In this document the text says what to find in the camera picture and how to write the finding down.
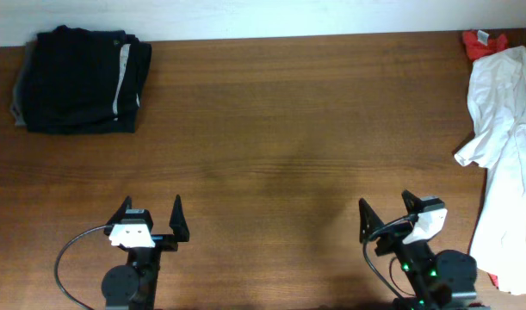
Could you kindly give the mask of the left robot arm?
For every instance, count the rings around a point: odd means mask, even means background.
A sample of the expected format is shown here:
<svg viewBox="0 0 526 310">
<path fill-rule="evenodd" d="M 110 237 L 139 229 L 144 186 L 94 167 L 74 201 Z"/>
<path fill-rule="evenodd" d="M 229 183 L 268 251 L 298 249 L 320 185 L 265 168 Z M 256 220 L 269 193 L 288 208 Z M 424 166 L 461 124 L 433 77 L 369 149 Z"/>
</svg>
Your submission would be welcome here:
<svg viewBox="0 0 526 310">
<path fill-rule="evenodd" d="M 127 253 L 127 262 L 110 269 L 102 279 L 107 309 L 154 308 L 161 255 L 177 251 L 190 237 L 180 196 L 174 200 L 169 227 L 171 234 L 153 234 L 150 212 L 134 208 L 131 197 L 111 216 L 104 234 L 112 246 Z"/>
</svg>

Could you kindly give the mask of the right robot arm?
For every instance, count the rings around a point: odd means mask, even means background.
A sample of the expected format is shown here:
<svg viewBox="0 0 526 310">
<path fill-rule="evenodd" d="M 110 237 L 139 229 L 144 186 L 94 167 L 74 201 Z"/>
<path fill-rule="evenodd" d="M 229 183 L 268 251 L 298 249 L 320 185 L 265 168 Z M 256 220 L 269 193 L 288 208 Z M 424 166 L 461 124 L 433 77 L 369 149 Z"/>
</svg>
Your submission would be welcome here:
<svg viewBox="0 0 526 310">
<path fill-rule="evenodd" d="M 360 199 L 360 243 L 368 267 L 395 294 L 393 309 L 485 309 L 477 302 L 477 264 L 470 255 L 444 250 L 435 253 L 429 246 L 443 228 L 448 210 L 437 196 L 420 198 L 405 190 L 401 194 L 406 215 L 385 223 L 365 199 Z M 410 283 L 407 297 L 392 280 L 387 280 L 368 255 L 375 242 L 378 257 L 393 254 Z"/>
</svg>

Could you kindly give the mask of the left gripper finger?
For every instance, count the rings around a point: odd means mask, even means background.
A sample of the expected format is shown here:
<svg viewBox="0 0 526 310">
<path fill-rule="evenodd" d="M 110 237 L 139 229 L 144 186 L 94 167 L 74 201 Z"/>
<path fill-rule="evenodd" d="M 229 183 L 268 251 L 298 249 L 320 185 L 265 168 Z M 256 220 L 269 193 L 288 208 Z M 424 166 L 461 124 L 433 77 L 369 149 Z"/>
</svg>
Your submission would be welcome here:
<svg viewBox="0 0 526 310">
<path fill-rule="evenodd" d="M 176 242 L 189 242 L 190 232 L 183 212 L 182 199 L 176 195 L 171 210 L 169 227 Z"/>
<path fill-rule="evenodd" d="M 121 222 L 124 218 L 127 210 L 132 207 L 132 198 L 127 196 L 121 206 L 115 211 L 115 213 L 107 221 L 106 226 L 113 226 Z"/>
</svg>

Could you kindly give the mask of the black t-shirt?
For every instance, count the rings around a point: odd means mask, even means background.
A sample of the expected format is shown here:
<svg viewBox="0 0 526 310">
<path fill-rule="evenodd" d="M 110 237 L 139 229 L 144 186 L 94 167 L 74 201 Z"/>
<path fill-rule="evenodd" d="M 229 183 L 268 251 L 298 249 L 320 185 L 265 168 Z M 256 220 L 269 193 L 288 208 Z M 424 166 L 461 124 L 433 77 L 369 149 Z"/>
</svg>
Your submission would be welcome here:
<svg viewBox="0 0 526 310">
<path fill-rule="evenodd" d="M 37 34 L 18 88 L 33 133 L 134 133 L 152 46 L 123 30 Z"/>
</svg>

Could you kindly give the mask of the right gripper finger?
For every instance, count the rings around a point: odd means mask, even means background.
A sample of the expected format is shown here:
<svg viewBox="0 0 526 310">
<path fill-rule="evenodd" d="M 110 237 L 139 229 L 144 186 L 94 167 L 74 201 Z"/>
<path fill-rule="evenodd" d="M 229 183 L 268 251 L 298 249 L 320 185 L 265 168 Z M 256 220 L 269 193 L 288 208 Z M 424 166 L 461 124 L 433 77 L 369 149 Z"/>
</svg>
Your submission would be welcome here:
<svg viewBox="0 0 526 310">
<path fill-rule="evenodd" d="M 358 204 L 360 214 L 359 241 L 360 243 L 364 243 L 365 241 L 369 241 L 371 235 L 380 230 L 385 224 L 365 199 L 361 198 Z"/>
<path fill-rule="evenodd" d="M 407 189 L 405 189 L 401 193 L 401 197 L 403 199 L 408 214 L 421 213 L 423 207 L 422 200 L 419 197 L 417 197 Z"/>
</svg>

